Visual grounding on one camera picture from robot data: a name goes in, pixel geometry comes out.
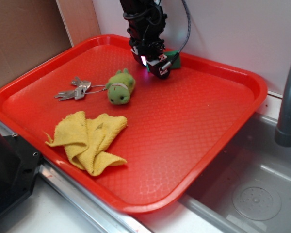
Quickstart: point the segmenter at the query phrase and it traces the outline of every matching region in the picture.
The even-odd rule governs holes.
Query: green plush toy
[[[109,79],[106,84],[108,90],[108,99],[110,103],[120,105],[126,104],[130,100],[130,95],[135,88],[136,81],[125,68]]]

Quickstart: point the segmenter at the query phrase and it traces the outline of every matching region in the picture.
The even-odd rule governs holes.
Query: key
[[[85,96],[85,92],[86,92],[86,87],[85,86],[78,86],[75,90],[74,90],[74,99],[79,100],[82,99]]]
[[[68,99],[74,98],[74,96],[75,96],[75,93],[74,93],[74,90],[72,90],[72,91],[59,92],[58,95],[56,95],[54,97],[61,98],[58,101],[63,101],[63,100],[68,100]]]
[[[84,86],[85,87],[85,91],[91,89],[91,85],[92,83],[90,81],[87,81],[87,80],[80,80],[79,77],[75,77],[75,80],[72,80],[71,82],[72,85],[75,85],[77,87],[79,86]]]

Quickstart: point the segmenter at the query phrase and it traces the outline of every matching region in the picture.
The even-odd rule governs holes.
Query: stainless steel sink
[[[224,232],[291,233],[291,148],[254,114],[180,200]]]

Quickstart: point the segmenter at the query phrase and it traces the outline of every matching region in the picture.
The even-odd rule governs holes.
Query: plastic tray
[[[75,76],[105,84],[128,68],[136,79],[131,100],[116,106],[107,93],[58,101],[73,90]],[[110,206],[145,213],[177,200],[250,118],[267,95],[263,79],[251,72],[181,54],[181,68],[166,80],[138,64],[128,39],[104,35],[86,40],[0,90],[0,120],[19,133],[54,165]],[[46,133],[68,114],[84,110],[125,116],[128,126],[107,152],[127,160],[97,177],[71,165],[63,148],[45,145]]]

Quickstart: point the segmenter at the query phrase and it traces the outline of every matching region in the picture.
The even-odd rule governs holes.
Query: yellow towel
[[[85,112],[68,115],[55,128],[54,140],[48,135],[50,147],[64,146],[67,157],[77,168],[92,176],[100,175],[107,166],[118,166],[127,161],[105,150],[127,126],[124,116],[101,114],[86,119]]]

